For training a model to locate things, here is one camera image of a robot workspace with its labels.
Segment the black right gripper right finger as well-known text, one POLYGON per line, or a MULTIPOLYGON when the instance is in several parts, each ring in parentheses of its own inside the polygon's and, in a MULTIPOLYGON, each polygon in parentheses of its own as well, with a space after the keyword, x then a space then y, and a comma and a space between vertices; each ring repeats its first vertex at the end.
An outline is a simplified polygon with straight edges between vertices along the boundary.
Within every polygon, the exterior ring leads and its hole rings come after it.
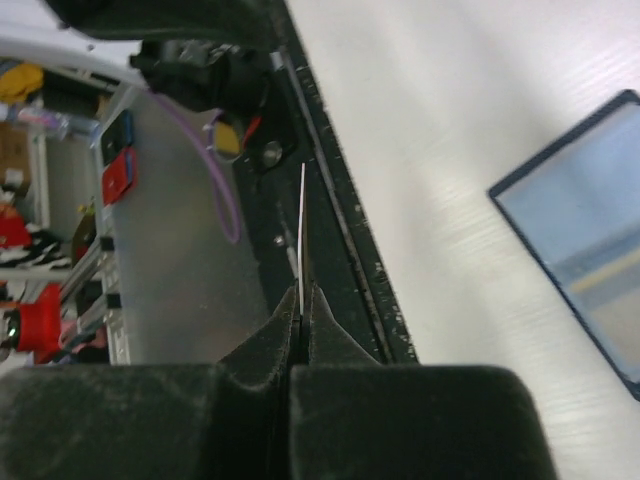
POLYGON ((492 365, 324 362, 292 316, 292 479, 555 479, 532 395, 492 365))

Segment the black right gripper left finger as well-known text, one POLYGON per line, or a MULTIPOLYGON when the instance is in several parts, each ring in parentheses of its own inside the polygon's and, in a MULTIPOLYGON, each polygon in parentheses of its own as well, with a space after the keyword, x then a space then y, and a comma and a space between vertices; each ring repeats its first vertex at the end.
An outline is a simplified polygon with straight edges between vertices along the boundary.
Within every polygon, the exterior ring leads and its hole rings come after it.
POLYGON ((214 364, 23 367, 1 380, 5 479, 285 479, 298 293, 214 364))

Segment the gold credit card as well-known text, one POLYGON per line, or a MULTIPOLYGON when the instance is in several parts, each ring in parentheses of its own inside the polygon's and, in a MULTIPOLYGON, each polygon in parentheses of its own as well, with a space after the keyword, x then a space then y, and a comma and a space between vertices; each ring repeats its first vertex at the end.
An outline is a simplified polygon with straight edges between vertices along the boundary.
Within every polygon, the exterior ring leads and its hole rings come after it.
POLYGON ((304 240, 305 240, 305 187, 306 187, 306 163, 301 164, 300 194, 299 194, 299 214, 298 214, 298 238, 297 238, 297 266, 298 266, 298 291, 300 315, 305 309, 305 260, 304 260, 304 240))

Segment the navy blue card holder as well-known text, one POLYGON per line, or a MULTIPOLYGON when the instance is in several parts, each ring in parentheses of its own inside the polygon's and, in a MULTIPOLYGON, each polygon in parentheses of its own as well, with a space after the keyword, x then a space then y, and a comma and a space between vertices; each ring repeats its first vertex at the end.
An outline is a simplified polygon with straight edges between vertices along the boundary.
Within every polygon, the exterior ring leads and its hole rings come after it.
POLYGON ((639 396, 639 94, 622 90, 488 197, 639 396))

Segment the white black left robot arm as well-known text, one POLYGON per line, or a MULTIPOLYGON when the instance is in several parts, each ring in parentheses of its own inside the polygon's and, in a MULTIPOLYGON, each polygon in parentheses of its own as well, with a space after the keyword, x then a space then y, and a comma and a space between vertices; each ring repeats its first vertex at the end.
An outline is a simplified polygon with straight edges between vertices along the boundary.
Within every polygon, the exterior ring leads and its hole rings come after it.
POLYGON ((1 54, 86 70, 202 112, 250 116, 272 97, 267 1, 4 1, 1 54))

